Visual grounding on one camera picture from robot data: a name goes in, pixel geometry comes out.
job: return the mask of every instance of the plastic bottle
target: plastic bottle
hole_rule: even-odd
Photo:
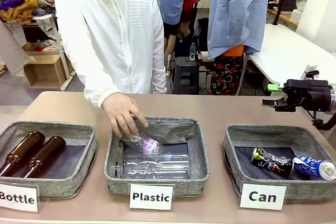
[[[197,48],[196,48],[195,42],[192,42],[191,47],[190,47],[189,60],[195,60],[196,54],[197,54]]]
[[[45,173],[66,147],[66,142],[60,136],[53,136],[43,148],[30,159],[21,178],[38,178]]]
[[[152,138],[145,138],[140,136],[130,136],[122,139],[123,142],[138,150],[143,154],[162,154],[163,145]]]
[[[27,164],[43,147],[45,137],[38,131],[31,131],[6,157],[0,168],[0,176],[11,177]]]
[[[191,162],[187,154],[144,155],[124,157],[123,166],[115,166],[119,178],[140,179],[189,179]]]

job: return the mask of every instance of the white table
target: white table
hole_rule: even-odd
[[[307,65],[318,65],[319,80],[336,83],[336,57],[283,25],[266,24],[261,51],[250,59],[274,84],[300,80]]]

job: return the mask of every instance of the floral skirt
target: floral skirt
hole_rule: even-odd
[[[244,56],[221,55],[215,58],[210,95],[236,95],[243,71]]]

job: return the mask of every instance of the black can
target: black can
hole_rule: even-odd
[[[293,170],[293,160],[285,157],[277,157],[263,148],[254,148],[251,163],[258,167],[272,170],[282,176],[289,176]]]

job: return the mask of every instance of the water bottle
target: water bottle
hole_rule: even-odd
[[[196,54],[197,54],[196,45],[195,45],[195,42],[192,42],[191,47],[190,47],[189,60],[195,60]]]
[[[130,154],[124,157],[122,167],[116,165],[114,169],[118,178],[189,179],[191,177],[191,161],[187,154]]]
[[[152,138],[130,136],[122,138],[122,141],[143,154],[162,154],[163,145]]]

